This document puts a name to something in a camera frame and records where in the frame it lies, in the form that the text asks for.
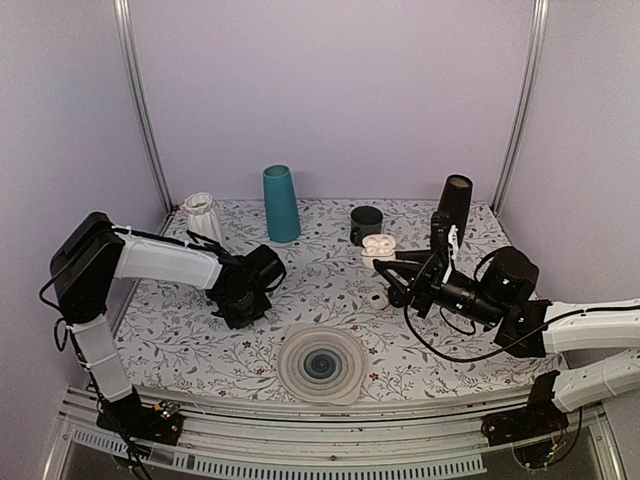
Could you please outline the dark grey mug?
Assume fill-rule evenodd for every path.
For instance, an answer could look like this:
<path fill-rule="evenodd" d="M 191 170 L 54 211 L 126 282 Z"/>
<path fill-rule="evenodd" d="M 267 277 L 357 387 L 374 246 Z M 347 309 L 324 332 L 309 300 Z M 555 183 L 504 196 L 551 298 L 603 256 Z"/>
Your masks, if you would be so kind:
<path fill-rule="evenodd" d="M 350 221 L 350 241 L 361 246 L 366 236 L 381 233 L 383 213 L 373 206 L 358 206 L 351 211 Z"/>

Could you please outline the small white earbud case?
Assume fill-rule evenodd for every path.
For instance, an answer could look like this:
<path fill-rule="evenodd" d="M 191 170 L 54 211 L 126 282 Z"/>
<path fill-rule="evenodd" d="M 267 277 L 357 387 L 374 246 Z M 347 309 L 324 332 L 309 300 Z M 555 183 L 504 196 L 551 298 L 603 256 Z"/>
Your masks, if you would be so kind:
<path fill-rule="evenodd" d="M 374 310 L 384 310 L 389 306 L 388 296 L 382 291 L 371 292 L 367 296 L 367 302 Z"/>

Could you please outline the teal tall vase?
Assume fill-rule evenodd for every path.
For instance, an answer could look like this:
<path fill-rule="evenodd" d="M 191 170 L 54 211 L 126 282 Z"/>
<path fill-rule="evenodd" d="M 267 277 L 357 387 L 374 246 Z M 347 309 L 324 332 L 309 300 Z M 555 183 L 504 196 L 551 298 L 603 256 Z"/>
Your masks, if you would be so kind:
<path fill-rule="evenodd" d="M 272 165 L 263 171 L 264 206 L 269 238 L 277 243 L 295 240 L 301 232 L 291 170 Z"/>

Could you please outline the right aluminium frame post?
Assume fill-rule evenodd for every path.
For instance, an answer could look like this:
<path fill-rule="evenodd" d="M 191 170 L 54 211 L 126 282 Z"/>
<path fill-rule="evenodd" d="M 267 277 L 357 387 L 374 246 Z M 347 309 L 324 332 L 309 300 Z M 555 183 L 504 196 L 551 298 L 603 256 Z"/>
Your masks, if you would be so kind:
<path fill-rule="evenodd" d="M 535 0 L 533 4 L 533 14 L 525 55 L 523 77 L 516 104 L 515 115 L 508 137 L 504 159 L 502 161 L 490 203 L 490 208 L 497 218 L 500 217 L 506 204 L 509 187 L 516 170 L 518 156 L 524 138 L 528 114 L 543 54 L 549 6 L 549 0 Z"/>

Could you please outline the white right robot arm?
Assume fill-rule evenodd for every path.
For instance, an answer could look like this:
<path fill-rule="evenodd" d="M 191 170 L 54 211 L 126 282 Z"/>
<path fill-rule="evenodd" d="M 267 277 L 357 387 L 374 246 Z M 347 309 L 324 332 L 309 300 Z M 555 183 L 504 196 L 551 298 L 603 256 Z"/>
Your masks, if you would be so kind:
<path fill-rule="evenodd" d="M 571 304 L 534 300 L 539 269 L 514 247 L 485 256 L 467 277 L 456 270 L 454 254 L 419 250 L 395 261 L 373 260 L 389 283 L 391 302 L 425 317 L 437 305 L 493 331 L 492 358 L 516 358 L 589 349 L 617 349 L 618 354 L 574 370 L 554 370 L 536 378 L 528 406 L 517 427 L 537 436 L 552 424 L 556 411 L 568 413 L 639 387 L 639 302 Z"/>

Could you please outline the aluminium frame post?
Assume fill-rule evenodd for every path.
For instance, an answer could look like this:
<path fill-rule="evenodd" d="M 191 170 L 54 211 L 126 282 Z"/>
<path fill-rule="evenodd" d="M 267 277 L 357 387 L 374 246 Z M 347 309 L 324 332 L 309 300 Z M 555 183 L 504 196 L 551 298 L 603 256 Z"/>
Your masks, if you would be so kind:
<path fill-rule="evenodd" d="M 141 132 L 151 176 L 156 187 L 160 203 L 165 212 L 171 213 L 173 199 L 169 184 L 161 162 L 151 116 L 145 98 L 144 86 L 137 55 L 131 5 L 127 0 L 114 0 L 114 13 L 117 34 L 121 46 L 125 73 L 131 92 L 137 122 Z"/>
<path fill-rule="evenodd" d="M 523 77 L 516 104 L 515 115 L 508 137 L 504 159 L 502 161 L 490 203 L 490 208 L 497 218 L 500 217 L 506 204 L 509 187 L 516 170 L 518 156 L 524 138 L 528 114 L 543 54 L 549 6 L 549 0 L 535 0 L 533 4 L 533 14 L 525 55 Z"/>

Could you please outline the left aluminium frame post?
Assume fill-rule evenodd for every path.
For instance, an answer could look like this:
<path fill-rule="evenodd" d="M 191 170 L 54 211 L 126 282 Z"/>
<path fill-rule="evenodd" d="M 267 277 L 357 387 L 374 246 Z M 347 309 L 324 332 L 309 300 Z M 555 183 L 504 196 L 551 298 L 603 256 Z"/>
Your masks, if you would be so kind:
<path fill-rule="evenodd" d="M 114 13 L 117 34 L 121 46 L 125 73 L 131 92 L 137 122 L 141 132 L 151 176 L 156 187 L 160 203 L 165 212 L 171 213 L 173 199 L 169 184 L 161 162 L 151 116 L 145 98 L 144 86 L 137 55 L 131 5 L 127 0 L 114 0 Z"/>

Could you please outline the black round earbud case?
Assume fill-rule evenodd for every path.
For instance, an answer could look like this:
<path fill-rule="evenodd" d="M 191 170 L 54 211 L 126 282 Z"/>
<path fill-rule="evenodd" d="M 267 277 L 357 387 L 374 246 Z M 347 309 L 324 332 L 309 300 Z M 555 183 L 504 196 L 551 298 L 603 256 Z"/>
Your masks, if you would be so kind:
<path fill-rule="evenodd" d="M 395 287 L 389 286 L 387 289 L 389 303 L 394 308 L 403 308 L 405 305 L 405 293 Z"/>

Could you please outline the swirl patterned ceramic plate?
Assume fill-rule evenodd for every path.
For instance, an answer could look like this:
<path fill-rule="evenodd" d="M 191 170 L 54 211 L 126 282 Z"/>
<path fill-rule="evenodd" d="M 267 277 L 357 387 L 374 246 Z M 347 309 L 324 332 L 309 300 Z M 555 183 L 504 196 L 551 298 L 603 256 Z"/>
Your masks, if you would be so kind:
<path fill-rule="evenodd" d="M 353 404 L 367 369 L 361 343 L 335 327 L 291 326 L 276 355 L 276 374 L 283 388 L 311 404 Z"/>

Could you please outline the black tall cylinder vase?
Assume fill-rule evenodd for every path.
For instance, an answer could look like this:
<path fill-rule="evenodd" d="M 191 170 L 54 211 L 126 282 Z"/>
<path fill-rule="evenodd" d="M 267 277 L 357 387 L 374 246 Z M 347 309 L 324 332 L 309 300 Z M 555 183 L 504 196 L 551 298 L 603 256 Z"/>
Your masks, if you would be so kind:
<path fill-rule="evenodd" d="M 458 227 L 459 246 L 462 245 L 464 239 L 472 190 L 473 182 L 468 177 L 460 174 L 449 175 L 445 181 L 436 210 L 441 210 L 451 215 L 453 222 Z"/>

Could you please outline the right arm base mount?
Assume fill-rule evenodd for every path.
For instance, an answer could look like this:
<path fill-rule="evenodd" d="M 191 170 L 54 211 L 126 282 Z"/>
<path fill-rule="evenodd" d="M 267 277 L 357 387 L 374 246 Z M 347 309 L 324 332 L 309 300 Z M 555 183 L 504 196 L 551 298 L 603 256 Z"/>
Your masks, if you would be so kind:
<path fill-rule="evenodd" d="M 481 433 L 490 446 L 527 440 L 566 429 L 567 414 L 552 402 L 555 379 L 560 371 L 553 370 L 539 376 L 531 388 L 524 407 L 485 415 Z"/>

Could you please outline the white ribbed vase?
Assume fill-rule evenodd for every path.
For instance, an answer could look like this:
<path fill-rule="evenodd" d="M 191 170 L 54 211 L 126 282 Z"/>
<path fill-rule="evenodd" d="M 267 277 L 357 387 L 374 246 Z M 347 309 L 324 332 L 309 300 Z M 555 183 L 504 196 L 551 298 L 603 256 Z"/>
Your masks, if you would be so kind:
<path fill-rule="evenodd" d="M 211 194 L 205 192 L 193 194 L 184 201 L 183 207 L 187 214 L 190 231 L 216 241 L 223 239 Z"/>

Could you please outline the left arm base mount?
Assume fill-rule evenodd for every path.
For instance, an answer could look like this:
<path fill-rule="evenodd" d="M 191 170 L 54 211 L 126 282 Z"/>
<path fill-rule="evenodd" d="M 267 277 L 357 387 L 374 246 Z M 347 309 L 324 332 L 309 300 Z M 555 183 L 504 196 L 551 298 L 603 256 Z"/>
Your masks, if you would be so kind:
<path fill-rule="evenodd" d="M 133 390 L 121 400 L 103 401 L 96 425 L 124 436 L 176 446 L 185 420 L 180 409 L 179 403 L 168 400 L 144 406 Z"/>

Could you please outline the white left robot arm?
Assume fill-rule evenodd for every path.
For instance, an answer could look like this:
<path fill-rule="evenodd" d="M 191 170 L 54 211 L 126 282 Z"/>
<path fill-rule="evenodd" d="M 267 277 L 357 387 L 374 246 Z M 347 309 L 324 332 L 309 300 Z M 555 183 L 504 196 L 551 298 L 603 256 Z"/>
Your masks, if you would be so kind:
<path fill-rule="evenodd" d="M 109 402 L 111 419 L 128 434 L 148 426 L 148 412 L 131 397 L 127 376 L 107 319 L 114 281 L 145 279 L 188 285 L 205 293 L 214 314 L 231 329 L 252 325 L 271 309 L 269 293 L 286 267 L 269 246 L 233 255 L 218 241 L 189 231 L 185 240 L 112 223 L 90 213 L 50 262 L 50 286 L 80 355 L 81 365 Z"/>

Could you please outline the white earbud charging case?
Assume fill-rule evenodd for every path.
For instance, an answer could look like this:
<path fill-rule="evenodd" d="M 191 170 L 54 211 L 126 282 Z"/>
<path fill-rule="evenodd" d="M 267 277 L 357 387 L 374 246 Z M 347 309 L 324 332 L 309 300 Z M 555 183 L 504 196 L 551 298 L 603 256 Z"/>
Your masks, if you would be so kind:
<path fill-rule="evenodd" d="M 361 258 L 363 264 L 373 269 L 373 261 L 394 261 L 396 259 L 396 240 L 388 234 L 371 234 L 362 240 Z"/>

